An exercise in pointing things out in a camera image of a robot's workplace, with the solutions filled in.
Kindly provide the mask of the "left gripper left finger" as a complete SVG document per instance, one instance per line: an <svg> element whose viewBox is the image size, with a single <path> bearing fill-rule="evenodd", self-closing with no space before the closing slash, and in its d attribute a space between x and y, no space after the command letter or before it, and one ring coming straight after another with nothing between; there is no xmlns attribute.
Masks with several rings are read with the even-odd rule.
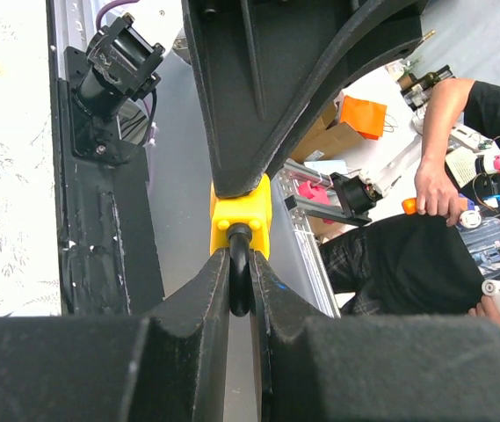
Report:
<svg viewBox="0 0 500 422"><path fill-rule="evenodd" d="M0 317L0 421L220 421L230 257L150 312Z"/></svg>

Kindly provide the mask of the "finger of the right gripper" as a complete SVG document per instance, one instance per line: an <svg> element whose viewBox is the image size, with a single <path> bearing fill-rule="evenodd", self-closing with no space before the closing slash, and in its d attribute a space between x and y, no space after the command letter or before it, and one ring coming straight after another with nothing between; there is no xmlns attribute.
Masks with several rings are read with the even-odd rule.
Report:
<svg viewBox="0 0 500 422"><path fill-rule="evenodd" d="M423 1L185 1L214 193L274 176L346 86L411 54Z"/></svg>

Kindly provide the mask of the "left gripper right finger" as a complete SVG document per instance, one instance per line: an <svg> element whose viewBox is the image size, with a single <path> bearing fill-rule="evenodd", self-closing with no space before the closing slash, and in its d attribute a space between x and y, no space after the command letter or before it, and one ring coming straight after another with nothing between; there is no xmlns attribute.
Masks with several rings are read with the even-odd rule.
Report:
<svg viewBox="0 0 500 422"><path fill-rule="evenodd" d="M473 316L332 318L250 256L262 421L500 421L500 328Z"/></svg>

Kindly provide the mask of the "yellow padlock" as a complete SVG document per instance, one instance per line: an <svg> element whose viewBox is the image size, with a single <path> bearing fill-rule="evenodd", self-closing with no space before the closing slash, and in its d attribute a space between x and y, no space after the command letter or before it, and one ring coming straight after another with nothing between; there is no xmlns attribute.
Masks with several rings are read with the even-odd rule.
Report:
<svg viewBox="0 0 500 422"><path fill-rule="evenodd" d="M272 225L271 180L264 175L248 194L220 199L210 191L210 251L229 253L229 308L237 317L250 310L250 253L270 257Z"/></svg>

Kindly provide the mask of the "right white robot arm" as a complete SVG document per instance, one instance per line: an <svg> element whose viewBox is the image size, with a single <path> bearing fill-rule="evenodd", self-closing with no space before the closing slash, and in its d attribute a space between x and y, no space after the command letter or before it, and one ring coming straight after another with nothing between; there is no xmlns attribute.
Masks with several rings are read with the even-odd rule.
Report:
<svg viewBox="0 0 500 422"><path fill-rule="evenodd" d="M184 30L214 192L243 196L274 176L340 90L409 55L423 1L185 1ZM163 47L125 15L84 52L72 90L79 156L127 162L106 125L156 89Z"/></svg>

